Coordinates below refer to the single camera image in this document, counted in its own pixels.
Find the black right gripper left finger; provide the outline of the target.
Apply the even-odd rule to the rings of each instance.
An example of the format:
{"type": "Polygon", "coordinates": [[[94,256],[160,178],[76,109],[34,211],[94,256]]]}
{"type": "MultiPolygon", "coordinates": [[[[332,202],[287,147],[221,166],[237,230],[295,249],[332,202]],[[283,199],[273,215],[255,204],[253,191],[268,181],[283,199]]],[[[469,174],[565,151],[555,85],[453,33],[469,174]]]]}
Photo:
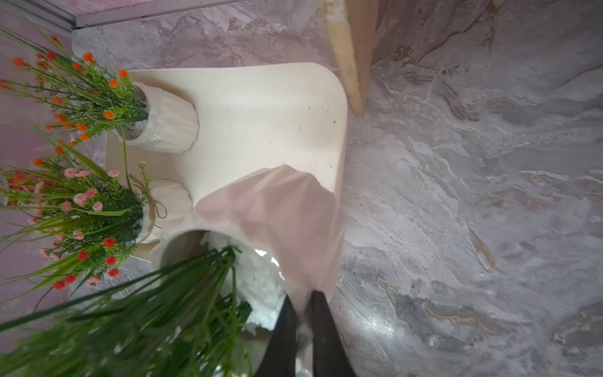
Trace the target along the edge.
{"type": "Polygon", "coordinates": [[[295,377],[298,316],[288,296],[255,377],[295,377]]]}

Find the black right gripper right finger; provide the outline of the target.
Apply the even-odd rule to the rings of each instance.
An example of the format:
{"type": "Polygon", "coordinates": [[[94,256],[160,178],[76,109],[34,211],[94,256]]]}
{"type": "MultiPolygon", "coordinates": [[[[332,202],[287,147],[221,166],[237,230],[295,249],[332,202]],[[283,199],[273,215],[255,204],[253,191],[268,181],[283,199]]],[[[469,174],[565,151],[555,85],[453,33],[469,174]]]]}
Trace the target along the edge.
{"type": "Polygon", "coordinates": [[[356,377],[323,292],[312,292],[309,309],[313,333],[313,375],[356,377]]]}

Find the red flower white pot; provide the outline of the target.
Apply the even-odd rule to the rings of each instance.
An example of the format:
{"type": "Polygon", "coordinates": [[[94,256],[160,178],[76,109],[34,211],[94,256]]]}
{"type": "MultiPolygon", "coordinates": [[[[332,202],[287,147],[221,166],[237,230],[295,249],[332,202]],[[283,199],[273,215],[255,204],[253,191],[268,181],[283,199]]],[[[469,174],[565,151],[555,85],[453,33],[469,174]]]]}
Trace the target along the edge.
{"type": "Polygon", "coordinates": [[[309,173],[262,169],[163,232],[144,276],[3,325],[54,317],[1,358],[4,376],[255,376],[288,296],[295,376],[314,376],[312,292],[342,259],[336,195],[309,173]]]}

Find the pink flower twine pot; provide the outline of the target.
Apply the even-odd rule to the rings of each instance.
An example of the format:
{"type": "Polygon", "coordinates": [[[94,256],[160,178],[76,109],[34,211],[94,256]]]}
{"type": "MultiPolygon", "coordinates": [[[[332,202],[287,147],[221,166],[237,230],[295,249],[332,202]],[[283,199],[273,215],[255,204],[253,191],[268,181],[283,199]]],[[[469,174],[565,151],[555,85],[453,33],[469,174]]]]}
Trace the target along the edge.
{"type": "Polygon", "coordinates": [[[137,246],[157,242],[170,222],[193,208],[189,191],[167,179],[107,171],[60,140],[54,154],[32,169],[1,166],[1,209],[26,215],[27,224],[1,236],[1,249],[45,241],[50,265],[10,277],[4,285],[33,280],[35,289],[63,290],[84,277],[96,283],[119,275],[120,264],[137,246]]]}

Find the orange flower white pot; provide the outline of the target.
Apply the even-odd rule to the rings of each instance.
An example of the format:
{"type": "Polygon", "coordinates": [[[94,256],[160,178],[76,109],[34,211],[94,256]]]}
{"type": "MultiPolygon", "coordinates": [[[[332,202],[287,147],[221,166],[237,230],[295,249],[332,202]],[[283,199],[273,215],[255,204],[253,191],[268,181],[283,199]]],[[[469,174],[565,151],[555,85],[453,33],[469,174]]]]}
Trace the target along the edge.
{"type": "Polygon", "coordinates": [[[72,145],[115,133],[128,146],[180,154],[191,149],[199,132],[190,101],[144,84],[121,68],[111,70],[86,52],[73,55],[55,36],[45,47],[7,28],[1,35],[35,53],[34,61],[14,57],[13,65],[33,76],[28,82],[3,80],[2,91],[47,105],[53,122],[45,130],[70,134],[72,145]]]}

